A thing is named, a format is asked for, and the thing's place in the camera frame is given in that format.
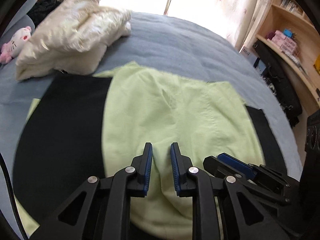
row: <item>pink box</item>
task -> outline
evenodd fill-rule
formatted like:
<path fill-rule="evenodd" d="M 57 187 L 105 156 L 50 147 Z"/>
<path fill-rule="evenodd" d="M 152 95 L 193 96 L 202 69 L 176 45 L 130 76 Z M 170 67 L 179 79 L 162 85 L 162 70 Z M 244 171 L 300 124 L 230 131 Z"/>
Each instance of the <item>pink box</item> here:
<path fill-rule="evenodd" d="M 276 44 L 278 47 L 281 47 L 284 43 L 284 39 L 279 37 L 278 35 L 274 36 L 271 40 L 274 44 Z"/>
<path fill-rule="evenodd" d="M 284 40 L 285 38 L 287 38 L 287 36 L 284 35 L 284 34 L 283 34 L 281 31 L 279 31 L 279 30 L 276 31 L 276 35 L 277 35 L 279 38 L 282 38 L 283 40 Z"/>
<path fill-rule="evenodd" d="M 279 30 L 276 31 L 276 35 L 272 38 L 272 42 L 278 46 L 281 51 L 287 51 L 290 54 L 294 54 L 297 48 L 297 43 Z"/>

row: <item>book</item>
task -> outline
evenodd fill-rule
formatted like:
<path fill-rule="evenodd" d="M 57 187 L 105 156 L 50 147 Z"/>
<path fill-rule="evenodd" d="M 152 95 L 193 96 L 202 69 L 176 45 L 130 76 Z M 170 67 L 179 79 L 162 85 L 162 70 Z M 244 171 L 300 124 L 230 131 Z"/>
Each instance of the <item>book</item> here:
<path fill-rule="evenodd" d="M 287 11 L 290 11 L 290 8 L 292 7 L 292 5 L 293 5 L 293 2 L 290 1 L 285 9 Z"/>
<path fill-rule="evenodd" d="M 290 9 L 290 12 L 295 12 L 297 9 L 297 6 L 295 4 L 292 5 L 292 8 Z"/>
<path fill-rule="evenodd" d="M 282 0 L 282 2 L 281 2 L 281 7 L 287 7 L 287 5 L 288 5 L 288 3 L 290 2 L 290 0 Z"/>

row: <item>bookshelf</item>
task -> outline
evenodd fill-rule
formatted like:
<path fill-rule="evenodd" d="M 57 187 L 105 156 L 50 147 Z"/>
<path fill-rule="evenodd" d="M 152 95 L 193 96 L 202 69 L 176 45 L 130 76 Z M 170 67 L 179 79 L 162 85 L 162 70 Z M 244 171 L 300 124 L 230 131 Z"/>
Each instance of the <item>bookshelf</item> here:
<path fill-rule="evenodd" d="M 308 16 L 297 4 L 295 11 L 289 11 L 281 6 L 283 0 L 272 0 L 269 11 L 260 24 L 255 38 L 269 46 L 282 59 L 282 67 L 297 92 L 303 108 L 303 114 L 299 116 L 300 123 L 292 130 L 298 145 L 298 152 L 304 162 L 305 128 L 307 117 L 320 109 L 320 98 L 316 89 L 320 90 L 320 75 L 313 67 L 318 55 L 320 55 L 320 36 Z M 270 31 L 291 29 L 296 33 L 295 41 L 300 49 L 299 59 L 303 69 L 301 71 L 295 63 L 289 59 L 274 43 L 265 37 Z"/>

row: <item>box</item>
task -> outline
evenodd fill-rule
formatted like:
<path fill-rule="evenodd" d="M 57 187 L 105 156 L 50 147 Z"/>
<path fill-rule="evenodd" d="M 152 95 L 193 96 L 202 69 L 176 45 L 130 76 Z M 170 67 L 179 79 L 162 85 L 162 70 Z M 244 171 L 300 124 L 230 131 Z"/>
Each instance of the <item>box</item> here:
<path fill-rule="evenodd" d="M 243 55 L 252 64 L 252 66 L 255 66 L 257 60 L 260 59 L 250 52 L 250 50 L 245 46 L 242 47 L 240 54 Z M 255 69 L 258 71 L 259 75 L 262 75 L 263 71 L 266 69 L 266 65 L 262 62 L 262 60 L 258 60 L 258 64 Z"/>
<path fill-rule="evenodd" d="M 290 31 L 288 29 L 284 29 L 283 34 L 288 36 L 289 38 L 292 38 L 292 36 L 293 36 L 292 31 Z"/>
<path fill-rule="evenodd" d="M 276 35 L 271 40 L 281 51 L 287 51 L 289 54 L 294 55 L 297 49 L 297 43 L 284 35 L 281 31 L 277 30 Z"/>

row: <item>black bag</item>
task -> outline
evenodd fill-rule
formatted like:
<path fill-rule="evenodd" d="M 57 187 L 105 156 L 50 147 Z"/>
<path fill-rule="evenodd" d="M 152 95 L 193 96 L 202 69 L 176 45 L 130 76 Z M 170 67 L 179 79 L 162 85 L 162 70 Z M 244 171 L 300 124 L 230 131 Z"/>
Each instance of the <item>black bag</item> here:
<path fill-rule="evenodd" d="M 295 126 L 299 122 L 297 116 L 302 114 L 302 107 L 296 91 L 279 62 L 282 59 L 262 41 L 257 40 L 253 48 L 267 67 L 262 76 L 270 79 L 273 83 L 276 89 L 276 98 L 284 109 L 290 125 Z"/>

